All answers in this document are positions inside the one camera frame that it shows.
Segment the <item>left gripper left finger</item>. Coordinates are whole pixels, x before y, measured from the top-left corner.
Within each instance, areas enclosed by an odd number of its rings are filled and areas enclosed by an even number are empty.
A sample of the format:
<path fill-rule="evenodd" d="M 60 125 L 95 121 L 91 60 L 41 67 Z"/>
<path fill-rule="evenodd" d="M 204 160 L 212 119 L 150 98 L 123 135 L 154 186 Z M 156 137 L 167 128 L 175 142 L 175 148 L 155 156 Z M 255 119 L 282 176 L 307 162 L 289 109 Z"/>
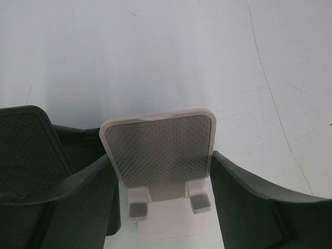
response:
<path fill-rule="evenodd" d="M 1 248 L 103 248 L 121 227 L 108 156 L 27 196 L 1 196 Z"/>

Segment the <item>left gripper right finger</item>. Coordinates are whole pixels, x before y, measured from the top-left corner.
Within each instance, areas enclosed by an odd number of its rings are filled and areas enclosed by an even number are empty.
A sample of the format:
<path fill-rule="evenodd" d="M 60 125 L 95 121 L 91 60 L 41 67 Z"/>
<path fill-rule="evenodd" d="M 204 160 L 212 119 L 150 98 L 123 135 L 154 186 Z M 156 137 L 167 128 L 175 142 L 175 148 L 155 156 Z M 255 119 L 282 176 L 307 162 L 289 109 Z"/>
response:
<path fill-rule="evenodd" d="M 331 199 L 271 183 L 217 151 L 210 177 L 225 248 L 331 248 Z"/>

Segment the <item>black rectangular phone stand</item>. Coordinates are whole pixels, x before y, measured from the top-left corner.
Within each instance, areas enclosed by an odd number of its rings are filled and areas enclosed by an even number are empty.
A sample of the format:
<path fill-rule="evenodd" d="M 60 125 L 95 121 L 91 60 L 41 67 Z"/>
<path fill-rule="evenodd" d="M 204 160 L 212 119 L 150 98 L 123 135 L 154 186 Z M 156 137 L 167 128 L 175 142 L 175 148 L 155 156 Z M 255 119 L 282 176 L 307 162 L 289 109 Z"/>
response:
<path fill-rule="evenodd" d="M 104 154 L 98 128 L 54 125 L 32 105 L 1 109 L 1 196 L 48 189 Z"/>

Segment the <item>white phone stand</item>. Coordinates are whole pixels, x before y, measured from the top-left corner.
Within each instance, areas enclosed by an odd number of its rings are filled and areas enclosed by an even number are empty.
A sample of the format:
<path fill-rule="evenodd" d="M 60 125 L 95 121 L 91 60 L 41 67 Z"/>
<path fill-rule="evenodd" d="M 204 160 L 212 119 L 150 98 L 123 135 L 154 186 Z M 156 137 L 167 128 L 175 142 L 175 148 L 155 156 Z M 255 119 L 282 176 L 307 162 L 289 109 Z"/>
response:
<path fill-rule="evenodd" d="M 129 219 L 146 241 L 194 237 L 212 209 L 209 177 L 216 118 L 190 109 L 109 120 L 99 135 L 128 191 Z"/>

